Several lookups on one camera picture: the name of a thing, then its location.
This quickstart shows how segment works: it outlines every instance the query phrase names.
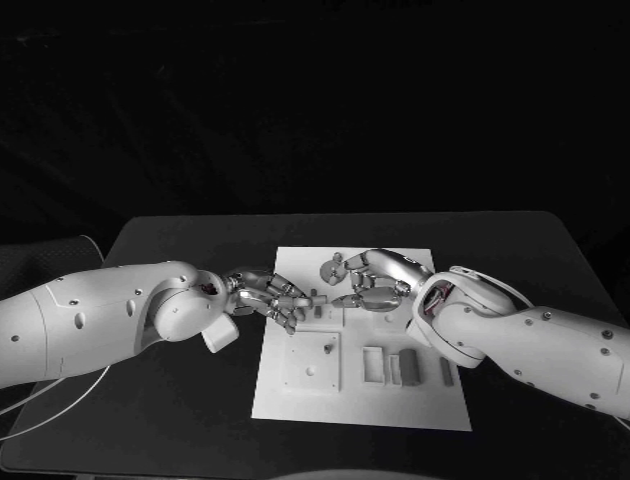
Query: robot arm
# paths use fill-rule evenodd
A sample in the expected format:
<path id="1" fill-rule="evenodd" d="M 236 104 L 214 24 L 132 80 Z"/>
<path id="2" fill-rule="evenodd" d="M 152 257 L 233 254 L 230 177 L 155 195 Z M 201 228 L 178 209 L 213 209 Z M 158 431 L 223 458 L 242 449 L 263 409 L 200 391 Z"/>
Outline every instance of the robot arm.
<path id="1" fill-rule="evenodd" d="M 363 259 L 368 260 L 368 252 L 361 254 Z M 396 271 L 416 269 L 415 262 L 405 257 L 393 261 Z M 348 267 L 361 263 L 367 262 L 351 259 L 341 265 L 353 270 Z M 438 274 L 429 272 L 410 284 L 405 295 L 397 289 L 387 294 L 386 304 L 374 282 L 367 281 L 360 287 L 353 274 L 356 294 L 335 299 L 334 305 L 387 311 L 376 307 L 397 303 L 393 296 L 405 297 L 412 302 L 413 314 L 406 333 L 459 366 L 475 368 L 488 356 L 514 380 L 576 405 L 630 420 L 627 328 L 553 308 L 529 305 L 518 311 L 508 295 L 462 267 Z M 321 276 L 324 281 L 330 280 L 324 272 Z"/>
<path id="2" fill-rule="evenodd" d="M 74 273 L 0 301 L 0 389 L 89 373 L 198 333 L 216 352 L 237 338 L 227 313 L 256 310 L 291 332 L 321 302 L 278 275 L 221 278 L 184 262 Z"/>

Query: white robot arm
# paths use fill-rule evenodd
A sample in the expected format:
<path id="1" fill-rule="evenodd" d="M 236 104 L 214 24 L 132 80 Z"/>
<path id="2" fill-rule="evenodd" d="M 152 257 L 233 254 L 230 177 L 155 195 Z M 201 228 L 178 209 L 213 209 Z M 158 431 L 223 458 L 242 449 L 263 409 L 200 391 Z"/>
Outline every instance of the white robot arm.
<path id="1" fill-rule="evenodd" d="M 327 262 L 322 280 L 351 272 L 354 295 L 332 304 L 389 311 L 412 302 L 406 333 L 459 366 L 475 368 L 488 356 L 520 382 L 569 402 L 630 420 L 630 330 L 533 307 L 501 282 L 462 267 L 432 274 L 383 249 Z M 384 281 L 393 286 L 379 287 Z M 530 307 L 517 310 L 501 286 Z"/>
<path id="2" fill-rule="evenodd" d="M 268 272 L 220 277 L 164 262 L 74 273 L 0 301 L 0 389 L 93 372 L 198 333 L 216 352 L 237 338 L 229 314 L 257 311 L 292 334 L 301 309 L 322 303 Z"/>

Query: dark table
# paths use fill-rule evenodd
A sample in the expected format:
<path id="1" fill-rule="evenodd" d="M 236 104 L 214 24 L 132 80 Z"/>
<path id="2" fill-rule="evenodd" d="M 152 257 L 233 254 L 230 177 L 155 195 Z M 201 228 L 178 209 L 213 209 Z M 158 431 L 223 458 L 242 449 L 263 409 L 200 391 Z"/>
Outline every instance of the dark table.
<path id="1" fill-rule="evenodd" d="M 223 273 L 273 266 L 278 246 L 430 248 L 436 271 L 472 268 L 536 305 L 625 322 L 566 228 L 544 212 L 135 218 L 103 267 L 183 260 Z M 472 432 L 250 419 L 265 318 L 211 354 L 197 335 L 113 365 L 89 397 L 8 440 L 7 471 L 262 479 L 361 468 L 458 478 L 630 478 L 630 432 L 513 381 L 487 359 L 461 368 Z M 14 430 L 63 409 L 99 373 L 67 379 Z"/>

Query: white platform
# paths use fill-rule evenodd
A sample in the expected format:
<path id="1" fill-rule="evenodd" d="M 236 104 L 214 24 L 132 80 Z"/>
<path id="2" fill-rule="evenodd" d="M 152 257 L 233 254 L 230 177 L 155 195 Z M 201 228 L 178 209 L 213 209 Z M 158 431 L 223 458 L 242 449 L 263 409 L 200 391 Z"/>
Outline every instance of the white platform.
<path id="1" fill-rule="evenodd" d="M 321 264 L 335 252 L 347 259 L 368 248 L 374 247 L 281 247 L 275 271 L 306 293 L 315 288 L 331 301 L 353 293 L 350 279 L 331 287 L 318 276 Z M 387 249 L 433 271 L 429 250 Z M 451 363 L 454 386 L 446 387 L 438 352 L 405 334 L 409 307 L 403 304 L 383 314 L 325 305 L 321 319 L 308 311 L 294 337 L 315 333 L 299 339 L 289 337 L 275 322 L 266 323 L 252 418 L 471 431 L 456 366 Z M 318 344 L 328 341 L 334 346 L 325 354 Z M 381 348 L 383 385 L 364 383 L 364 347 Z M 415 387 L 393 385 L 389 355 L 403 348 L 417 353 L 422 383 Z M 335 363 L 338 372 L 331 370 Z"/>

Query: dark curtain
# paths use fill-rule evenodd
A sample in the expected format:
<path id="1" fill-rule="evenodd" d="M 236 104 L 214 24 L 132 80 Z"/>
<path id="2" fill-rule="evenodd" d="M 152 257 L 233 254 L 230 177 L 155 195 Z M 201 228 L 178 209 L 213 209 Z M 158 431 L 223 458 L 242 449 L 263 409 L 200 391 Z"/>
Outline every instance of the dark curtain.
<path id="1" fill-rule="evenodd" d="M 141 215 L 547 210 L 630 315 L 630 7 L 296 3 L 0 31 L 0 244 L 106 251 Z"/>

